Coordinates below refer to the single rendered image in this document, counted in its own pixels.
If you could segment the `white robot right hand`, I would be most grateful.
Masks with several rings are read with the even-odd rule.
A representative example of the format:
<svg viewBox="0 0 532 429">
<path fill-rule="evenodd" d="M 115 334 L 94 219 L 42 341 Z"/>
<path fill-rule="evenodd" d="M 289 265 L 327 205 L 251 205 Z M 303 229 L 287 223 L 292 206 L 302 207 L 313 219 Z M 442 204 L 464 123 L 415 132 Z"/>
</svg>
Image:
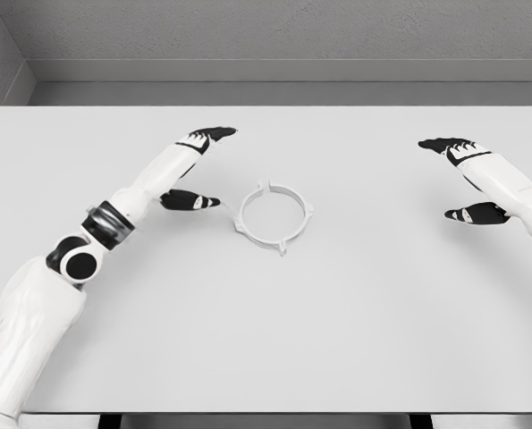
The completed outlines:
<svg viewBox="0 0 532 429">
<path fill-rule="evenodd" d="M 448 219 L 469 224 L 502 224 L 512 216 L 519 190 L 532 181 L 503 156 L 477 142 L 461 138 L 437 138 L 419 141 L 424 149 L 445 157 L 463 177 L 489 200 L 460 209 L 448 210 Z"/>
</svg>

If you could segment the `white round pipe clamp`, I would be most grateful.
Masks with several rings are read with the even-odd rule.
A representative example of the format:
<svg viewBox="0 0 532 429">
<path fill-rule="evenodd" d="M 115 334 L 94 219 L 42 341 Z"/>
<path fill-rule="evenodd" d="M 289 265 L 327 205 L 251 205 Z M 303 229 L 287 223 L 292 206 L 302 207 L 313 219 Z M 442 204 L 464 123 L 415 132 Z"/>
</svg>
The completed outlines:
<svg viewBox="0 0 532 429">
<path fill-rule="evenodd" d="M 256 235 L 245 222 L 245 209 L 256 199 L 262 197 L 265 193 L 275 193 L 285 195 L 293 199 L 301 208 L 302 221 L 292 233 L 277 240 L 268 240 Z M 237 214 L 233 217 L 233 224 L 235 230 L 241 235 L 245 236 L 249 241 L 258 245 L 261 248 L 276 250 L 281 257 L 287 253 L 288 247 L 302 236 L 308 227 L 311 217 L 315 213 L 315 208 L 309 203 L 297 190 L 278 183 L 273 183 L 271 180 L 266 182 L 259 181 L 255 190 L 252 190 L 241 201 L 240 208 Z"/>
</svg>

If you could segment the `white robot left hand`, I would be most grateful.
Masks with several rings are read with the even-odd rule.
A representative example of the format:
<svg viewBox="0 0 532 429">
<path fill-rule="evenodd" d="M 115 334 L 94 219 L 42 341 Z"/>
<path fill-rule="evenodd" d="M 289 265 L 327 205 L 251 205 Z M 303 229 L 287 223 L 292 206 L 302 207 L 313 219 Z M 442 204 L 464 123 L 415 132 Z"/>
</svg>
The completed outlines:
<svg viewBox="0 0 532 429">
<path fill-rule="evenodd" d="M 222 126 L 190 132 L 164 149 L 131 187 L 144 193 L 148 199 L 157 200 L 167 210 L 198 211 L 220 206 L 219 198 L 176 189 L 174 185 L 190 172 L 198 160 L 219 140 L 230 137 L 236 132 L 233 127 Z"/>
</svg>

